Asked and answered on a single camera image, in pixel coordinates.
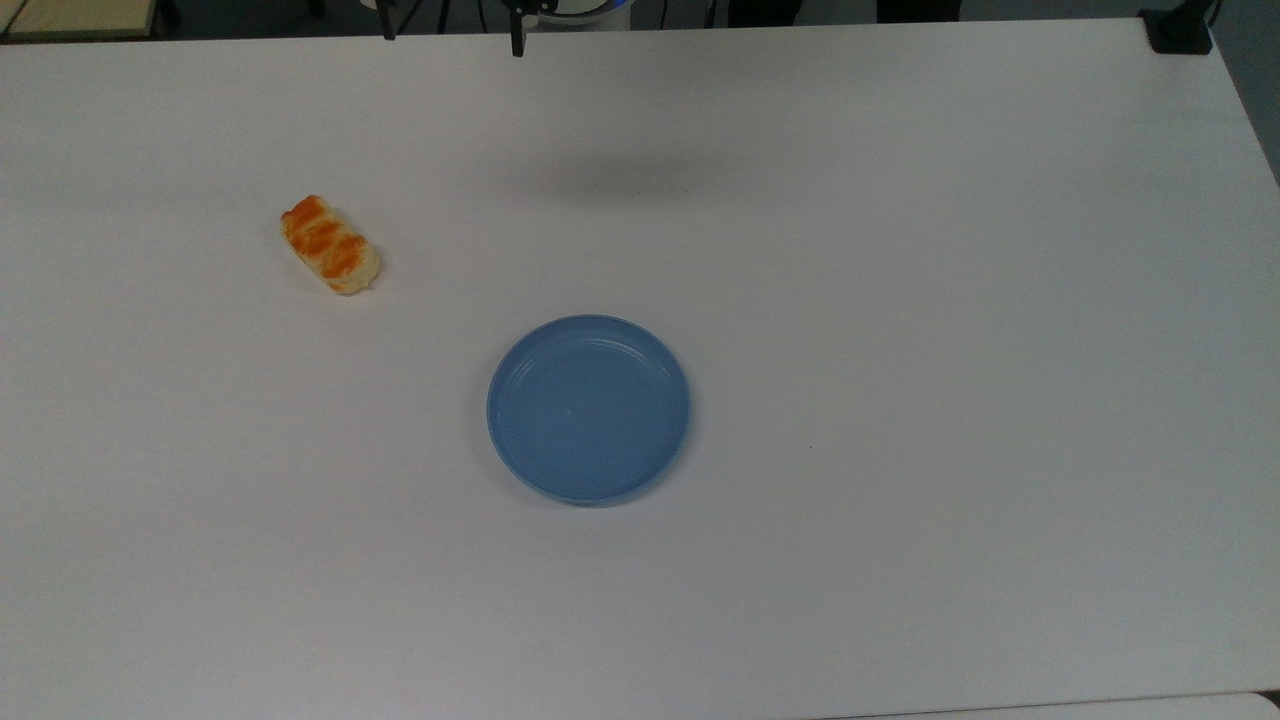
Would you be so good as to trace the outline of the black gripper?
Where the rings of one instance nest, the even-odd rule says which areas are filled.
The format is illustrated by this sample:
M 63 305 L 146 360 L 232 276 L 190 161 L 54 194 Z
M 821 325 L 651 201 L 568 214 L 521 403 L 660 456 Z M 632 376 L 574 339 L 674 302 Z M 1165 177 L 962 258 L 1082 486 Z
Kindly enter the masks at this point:
M 553 13 L 553 0 L 509 0 L 509 37 L 513 56 L 524 56 L 526 45 L 525 13 Z M 399 33 L 399 9 L 396 0 L 381 0 L 381 36 L 394 41 Z

